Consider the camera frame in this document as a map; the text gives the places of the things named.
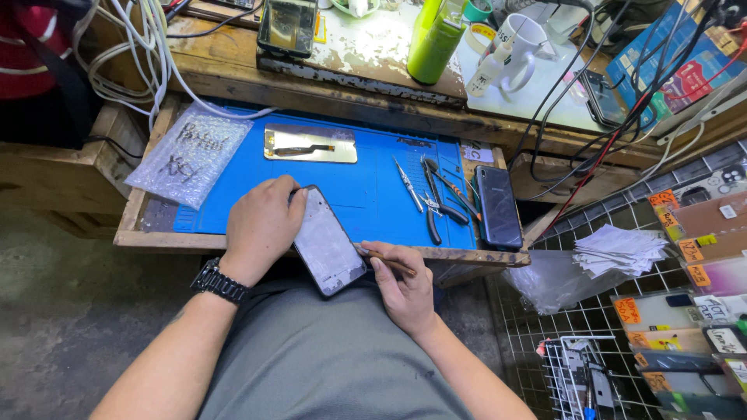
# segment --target red cloth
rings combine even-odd
[[[41,37],[55,15],[55,9],[41,6],[15,7],[16,21],[33,37]],[[20,35],[13,17],[0,13],[0,37],[18,40]],[[70,42],[55,25],[52,36],[44,43],[57,55],[62,55]],[[0,39],[0,67],[2,69],[30,70],[41,67],[36,54],[26,45],[14,45]],[[0,70],[0,99],[28,98],[40,95],[55,86],[55,79],[44,71],[33,75],[11,75]]]

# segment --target black watch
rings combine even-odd
[[[249,288],[222,275],[218,271],[219,261],[220,258],[208,261],[194,278],[190,289],[211,291],[229,302],[240,305],[249,296]]]

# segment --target white mug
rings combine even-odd
[[[531,18],[524,15],[511,13],[503,21],[493,41],[488,44],[488,48],[485,49],[483,55],[480,57],[480,62],[488,54],[492,54],[495,51],[498,43],[505,42],[513,36],[516,33],[516,28],[520,29],[511,45],[513,51],[503,62],[503,71],[493,81],[494,86],[503,89],[506,93],[515,92],[527,84],[532,74],[534,74],[534,55],[542,47],[541,44],[548,40],[545,30],[542,29],[539,23],[534,22]],[[524,72],[521,80],[517,84],[514,84],[514,79],[521,74],[521,71],[525,67],[527,71]]]

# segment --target plastic bag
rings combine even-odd
[[[125,183],[199,209],[253,125],[193,102]]]
[[[531,265],[508,268],[502,275],[540,315],[557,314],[633,278],[613,270],[592,280],[573,263],[573,251],[531,250],[529,255]]]

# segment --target hand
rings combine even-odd
[[[432,332],[438,326],[438,316],[433,311],[433,273],[426,268],[423,256],[412,248],[378,241],[363,241],[361,247],[415,271],[414,277],[401,273],[404,281],[398,282],[389,267],[371,257],[389,318],[415,341]]]
[[[309,195],[299,188],[290,175],[282,175],[257,185],[233,205],[226,227],[228,249],[219,264],[224,276],[252,287],[288,251],[301,229]]]

